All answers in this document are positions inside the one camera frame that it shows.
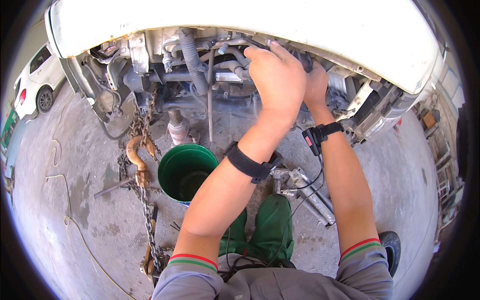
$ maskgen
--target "rusty hook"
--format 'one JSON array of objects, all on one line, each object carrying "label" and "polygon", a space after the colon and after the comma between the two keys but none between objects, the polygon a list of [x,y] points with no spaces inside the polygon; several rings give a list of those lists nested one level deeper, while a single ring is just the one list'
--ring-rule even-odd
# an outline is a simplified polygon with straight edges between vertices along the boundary
[{"label": "rusty hook", "polygon": [[[142,139],[143,137],[141,135],[136,135],[128,141],[127,157],[134,165],[137,166],[137,171],[135,173],[135,181],[137,182],[137,185],[140,187],[147,187],[149,184],[149,174],[147,172],[147,166],[146,163],[144,163],[144,161],[137,154],[137,148],[140,145]],[[152,157],[155,157],[155,148],[150,138],[146,139],[145,149]]]}]

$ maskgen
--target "red and green stripe cuff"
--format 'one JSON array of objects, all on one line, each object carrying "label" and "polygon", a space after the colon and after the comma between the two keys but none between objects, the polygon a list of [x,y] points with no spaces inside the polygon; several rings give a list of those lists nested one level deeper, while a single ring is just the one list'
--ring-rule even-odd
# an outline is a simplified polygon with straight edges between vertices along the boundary
[{"label": "red and green stripe cuff", "polygon": [[178,264],[178,263],[183,263],[183,264],[196,264],[200,266],[204,266],[206,268],[209,268],[210,270],[214,272],[218,272],[218,267],[217,265],[212,262],[209,259],[206,259],[204,257],[198,256],[198,255],[193,255],[193,254],[177,254],[173,255],[170,257],[170,260],[168,261],[167,266],[170,266],[172,264]]},{"label": "red and green stripe cuff", "polygon": [[364,249],[367,249],[372,246],[381,246],[380,240],[379,239],[368,239],[361,241],[358,244],[355,244],[351,246],[350,248],[346,249],[342,255],[340,256],[340,262],[338,262],[338,265],[340,265],[347,257],[350,257],[354,255],[355,253],[362,251]]}]

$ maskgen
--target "red label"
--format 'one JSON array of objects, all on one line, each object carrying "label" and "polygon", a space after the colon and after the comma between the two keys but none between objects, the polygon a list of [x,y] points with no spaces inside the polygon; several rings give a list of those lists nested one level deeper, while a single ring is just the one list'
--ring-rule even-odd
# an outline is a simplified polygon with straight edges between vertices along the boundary
[{"label": "red label", "polygon": [[308,138],[308,136],[305,137],[305,141],[307,141],[308,146],[311,146],[311,145],[312,145],[312,143],[310,142],[310,139]]}]

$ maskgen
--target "forearm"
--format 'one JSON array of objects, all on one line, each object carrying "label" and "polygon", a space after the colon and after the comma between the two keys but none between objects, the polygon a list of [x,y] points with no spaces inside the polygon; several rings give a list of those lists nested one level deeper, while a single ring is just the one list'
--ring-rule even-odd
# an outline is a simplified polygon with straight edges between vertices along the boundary
[{"label": "forearm", "polygon": [[[330,111],[312,112],[317,125],[335,122]],[[373,221],[372,195],[357,156],[342,132],[321,143],[325,180],[337,223],[340,252],[370,238],[378,238]]]},{"label": "forearm", "polygon": [[[257,124],[238,144],[240,151],[258,163],[270,159],[289,129],[288,124],[272,120],[267,112],[261,114]],[[191,253],[216,262],[221,236],[245,208],[256,187],[251,181],[250,176],[237,170],[226,157],[195,194],[185,214],[174,254]],[[192,243],[194,239],[202,247]]]}]

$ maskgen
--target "gray shirt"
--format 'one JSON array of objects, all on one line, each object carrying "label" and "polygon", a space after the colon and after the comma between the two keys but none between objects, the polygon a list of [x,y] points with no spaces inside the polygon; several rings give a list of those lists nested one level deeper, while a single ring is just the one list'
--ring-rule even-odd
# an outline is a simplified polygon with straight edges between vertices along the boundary
[{"label": "gray shirt", "polygon": [[[385,248],[375,241],[362,242],[340,258],[336,278],[290,268],[248,268],[227,283],[215,263],[195,255],[173,256],[160,275],[153,300],[215,299],[390,299],[393,280],[388,272]],[[240,255],[229,253],[230,265]],[[237,265],[252,264],[240,258]],[[219,271],[227,271],[225,255]]]}]

